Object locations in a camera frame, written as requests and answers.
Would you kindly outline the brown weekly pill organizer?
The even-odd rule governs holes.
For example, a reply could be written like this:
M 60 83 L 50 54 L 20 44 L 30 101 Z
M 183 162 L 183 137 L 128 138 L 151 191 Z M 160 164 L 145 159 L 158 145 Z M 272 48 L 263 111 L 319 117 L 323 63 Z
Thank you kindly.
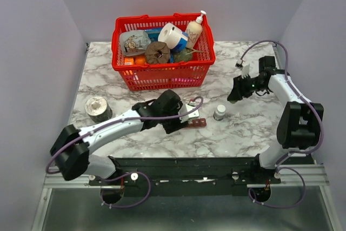
M 205 118 L 197 118 L 197 119 L 190 120 L 186 128 L 189 128 L 189 129 L 205 128 L 206 126 L 207 126 L 207 122 Z

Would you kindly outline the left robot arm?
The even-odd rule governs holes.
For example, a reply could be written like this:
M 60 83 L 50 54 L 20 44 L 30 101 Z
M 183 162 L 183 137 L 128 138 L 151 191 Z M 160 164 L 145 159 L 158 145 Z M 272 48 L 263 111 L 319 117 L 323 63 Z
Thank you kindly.
M 184 104 L 173 90 L 166 90 L 158 98 L 139 102 L 131 109 L 93 126 L 63 128 L 50 149 L 52 161 L 66 181 L 83 174 L 102 178 L 108 185 L 119 181 L 120 172 L 110 157 L 94 153 L 104 145 L 123 136 L 134 134 L 162 125 L 166 134 L 188 126 L 192 119 L 199 117 L 199 105 Z

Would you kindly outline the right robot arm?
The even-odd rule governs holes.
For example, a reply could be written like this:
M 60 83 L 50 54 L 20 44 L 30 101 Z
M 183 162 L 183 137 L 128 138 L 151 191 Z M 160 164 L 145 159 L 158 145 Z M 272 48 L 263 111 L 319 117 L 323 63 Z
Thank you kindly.
M 273 56 L 261 57 L 258 75 L 250 77 L 249 67 L 233 78 L 233 88 L 227 100 L 236 103 L 252 94 L 263 91 L 274 93 L 283 106 L 283 113 L 276 130 L 277 143 L 258 156 L 259 164 L 249 169 L 249 178 L 261 183 L 268 177 L 267 169 L 275 169 L 293 154 L 307 154 L 318 145 L 324 107 L 306 98 L 293 84 L 285 70 L 276 67 Z

